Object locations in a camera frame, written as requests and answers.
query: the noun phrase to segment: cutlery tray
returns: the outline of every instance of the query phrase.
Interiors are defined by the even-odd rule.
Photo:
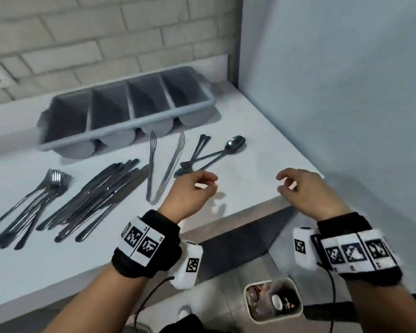
[[[39,150],[84,159],[98,140],[114,149],[131,144],[138,128],[161,137],[176,117],[198,126],[212,116],[214,104],[190,66],[57,95],[39,118]]]

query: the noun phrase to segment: floor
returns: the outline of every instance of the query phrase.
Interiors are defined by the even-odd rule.
[[[243,291],[247,284],[271,279],[268,272],[271,266],[268,262],[272,260],[267,254],[204,281],[190,290],[175,294],[143,310],[138,322],[148,325],[153,333],[158,333],[166,325],[176,321],[179,309],[183,305],[190,305],[205,327],[212,330],[241,333],[328,333],[329,322],[308,321],[304,316],[265,325],[257,325],[251,321],[245,309]],[[61,300],[44,309],[1,324],[0,333],[41,332],[70,299]],[[133,320],[133,316],[130,317],[128,324],[133,323]],[[336,323],[334,326],[334,333],[361,332],[359,324]]]

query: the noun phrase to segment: person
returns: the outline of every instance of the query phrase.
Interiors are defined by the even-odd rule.
[[[321,232],[324,230],[336,233],[346,227],[348,230],[349,225],[354,226],[359,221],[358,224],[364,224],[363,218],[352,213],[347,204],[318,174],[307,170],[287,168],[278,173],[276,178],[286,179],[284,184],[277,188],[280,194],[301,213],[315,219]],[[151,220],[161,224],[160,226],[154,224],[154,227],[160,229],[162,233],[166,232],[165,239],[168,237],[168,242],[165,243],[164,240],[160,244],[166,250],[159,253],[159,246],[146,267],[130,262],[128,257],[122,255],[122,252],[119,253],[122,256],[116,255],[115,252],[113,263],[81,291],[50,322],[44,332],[121,332],[149,278],[157,270],[169,268],[172,265],[168,264],[169,262],[159,263],[159,261],[175,259],[172,253],[176,251],[172,235],[175,231],[174,226],[204,206],[205,202],[216,193],[217,180],[218,177],[215,174],[205,171],[197,171],[177,179],[157,212],[150,211],[149,215],[139,219],[148,226]],[[289,187],[294,182],[297,185],[291,190]],[[201,189],[195,186],[196,183],[207,186]],[[346,284],[365,333],[416,333],[416,301],[403,286],[398,284],[398,281],[391,283],[390,278],[386,284],[393,285],[377,286],[376,283],[367,281],[366,277],[361,277],[360,280],[346,279]],[[197,317],[192,314],[164,328],[164,332],[171,331],[197,332],[203,331],[203,328]]]

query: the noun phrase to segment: forearm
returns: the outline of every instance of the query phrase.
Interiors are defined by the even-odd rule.
[[[44,332],[119,333],[147,282],[145,277],[123,277],[110,264]]]
[[[416,333],[416,300],[404,287],[346,284],[364,333]]]

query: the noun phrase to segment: left hand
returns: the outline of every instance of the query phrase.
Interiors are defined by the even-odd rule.
[[[217,192],[217,179],[216,174],[204,170],[182,175],[174,181],[168,196],[157,211],[174,223],[179,223],[202,209],[206,201]],[[196,187],[196,183],[207,187]]]

